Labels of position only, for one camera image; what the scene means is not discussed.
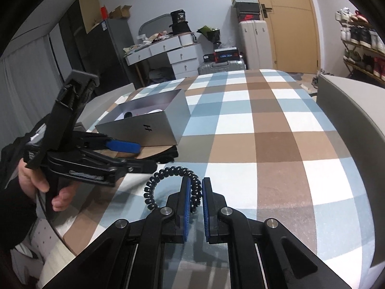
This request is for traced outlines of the person's left hand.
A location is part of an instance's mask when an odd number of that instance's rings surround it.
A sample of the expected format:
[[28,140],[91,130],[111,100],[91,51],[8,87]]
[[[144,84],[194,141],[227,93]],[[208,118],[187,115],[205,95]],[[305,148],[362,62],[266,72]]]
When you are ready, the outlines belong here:
[[[18,163],[18,180],[22,191],[31,199],[36,198],[38,191],[47,193],[50,189],[49,183],[40,169],[32,170],[26,167],[21,158]],[[64,211],[71,204],[76,195],[80,182],[71,181],[67,187],[63,187],[55,196],[51,205],[54,211]]]

